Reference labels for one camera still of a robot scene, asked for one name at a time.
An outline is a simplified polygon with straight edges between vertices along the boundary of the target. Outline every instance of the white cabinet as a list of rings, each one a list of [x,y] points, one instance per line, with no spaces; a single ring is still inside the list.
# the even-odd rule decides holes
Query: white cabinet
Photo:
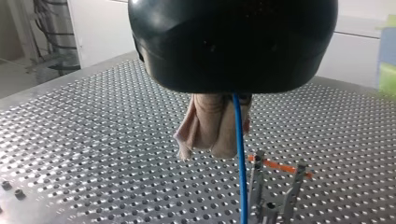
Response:
[[[334,34],[317,76],[375,87],[379,39]]]

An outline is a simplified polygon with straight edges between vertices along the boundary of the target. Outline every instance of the cable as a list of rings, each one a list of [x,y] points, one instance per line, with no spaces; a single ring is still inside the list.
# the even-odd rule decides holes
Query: cable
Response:
[[[241,224],[248,224],[247,168],[245,165],[244,133],[242,128],[241,105],[238,94],[233,94],[235,110],[236,146],[239,160],[239,189],[241,191]]]
[[[62,65],[53,65],[49,67],[50,69],[57,70],[57,71],[75,71],[81,69],[80,65],[73,65],[73,66],[62,66]]]
[[[51,10],[51,9],[49,8],[48,5],[46,5],[46,4],[43,3],[43,0],[38,0],[38,3],[39,3],[39,5],[42,6],[42,8],[44,8],[46,11],[48,11],[49,13],[51,13],[51,14],[57,16],[57,17],[66,18],[66,19],[68,19],[68,20],[71,20],[71,19],[72,19],[72,18],[70,18],[69,16],[61,15],[61,14],[59,14],[59,13],[57,13],[57,12]]]
[[[73,33],[52,33],[52,32],[48,32],[46,30],[43,29],[43,27],[41,27],[38,22],[35,24],[37,26],[37,28],[45,35],[74,35]]]
[[[54,6],[67,6],[67,2],[50,2],[47,0],[41,0],[41,1]]]

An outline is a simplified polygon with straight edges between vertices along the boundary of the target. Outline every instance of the floor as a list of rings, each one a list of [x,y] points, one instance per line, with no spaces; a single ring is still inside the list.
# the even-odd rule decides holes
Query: floor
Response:
[[[22,58],[14,63],[0,63],[0,99],[37,85],[35,74],[27,74],[23,66],[15,63],[27,65],[29,61]]]

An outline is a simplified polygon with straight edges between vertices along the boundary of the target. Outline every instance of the orange wire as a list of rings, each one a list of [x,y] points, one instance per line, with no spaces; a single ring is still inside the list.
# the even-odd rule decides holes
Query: orange wire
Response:
[[[248,155],[247,159],[249,161],[254,161],[254,155]],[[268,161],[268,160],[264,160],[262,162],[265,166],[271,167],[273,169],[277,169],[283,172],[288,172],[288,173],[296,173],[296,168],[293,166],[288,166],[288,165],[281,165],[275,161]],[[308,177],[309,179],[312,179],[312,173],[311,172],[306,172],[305,176]]]

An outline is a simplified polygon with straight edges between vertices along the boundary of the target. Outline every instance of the white wall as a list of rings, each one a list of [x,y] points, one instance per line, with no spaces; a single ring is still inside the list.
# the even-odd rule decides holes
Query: white wall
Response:
[[[68,0],[82,67],[134,50],[126,2]]]
[[[389,14],[396,14],[396,0],[339,0],[335,31],[379,38]]]

